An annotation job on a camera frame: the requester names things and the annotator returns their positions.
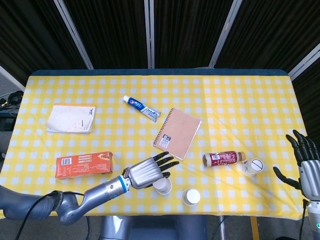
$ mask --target orange snack box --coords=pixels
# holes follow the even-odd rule
[[[103,151],[56,159],[55,178],[65,179],[78,176],[112,173],[112,152]]]

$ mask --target robotic arm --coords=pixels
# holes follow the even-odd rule
[[[163,171],[179,164],[179,161],[167,163],[174,159],[172,156],[161,159],[168,153],[167,151],[160,153],[127,167],[123,170],[122,175],[85,191],[80,205],[74,194],[55,191],[52,195],[39,201],[29,218],[45,219],[52,211],[55,211],[62,224],[73,224],[91,209],[128,192],[130,187],[134,189],[148,188],[157,180],[163,177],[168,178],[170,172]],[[17,193],[0,186],[0,210],[3,210],[4,216],[8,219],[24,219],[32,205],[40,197]]]
[[[320,152],[311,139],[296,130],[293,130],[293,134],[297,141],[290,135],[285,137],[293,147],[300,178],[298,181],[286,178],[275,166],[273,171],[282,182],[301,190],[302,195],[310,200],[306,209],[313,237],[318,240],[320,239]]]

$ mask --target yellow checkered tablecloth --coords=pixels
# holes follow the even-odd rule
[[[124,95],[161,111],[157,123],[124,103]],[[96,105],[92,132],[46,132],[54,103]],[[88,215],[302,216],[301,193],[280,182],[272,170],[278,166],[287,177],[297,179],[299,175],[285,134],[293,129],[306,131],[288,76],[31,76],[0,185],[36,195],[53,190],[83,193],[161,152],[153,147],[153,140],[171,108],[202,119],[185,160],[170,169],[171,193],[159,195],[152,187],[131,189]],[[114,154],[112,174],[55,179],[56,158],[102,151]],[[263,160],[265,170],[246,177],[238,163],[203,166],[204,153],[223,151],[244,151],[248,159]],[[181,195],[187,188],[200,191],[198,205],[183,205]]]

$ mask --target notepad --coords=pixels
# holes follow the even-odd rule
[[[95,111],[94,105],[54,104],[45,125],[46,131],[88,134],[91,132]]]
[[[172,108],[153,146],[183,160],[201,125],[201,119]]]

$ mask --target paper cup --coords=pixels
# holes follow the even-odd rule
[[[155,181],[152,185],[155,188],[155,190],[161,195],[169,194],[172,189],[172,183],[170,178],[163,177],[158,181]]]
[[[201,199],[200,192],[194,188],[187,188],[182,192],[181,200],[185,205],[194,206]]]
[[[262,172],[264,169],[264,163],[260,159],[246,160],[241,163],[241,172],[248,177]]]

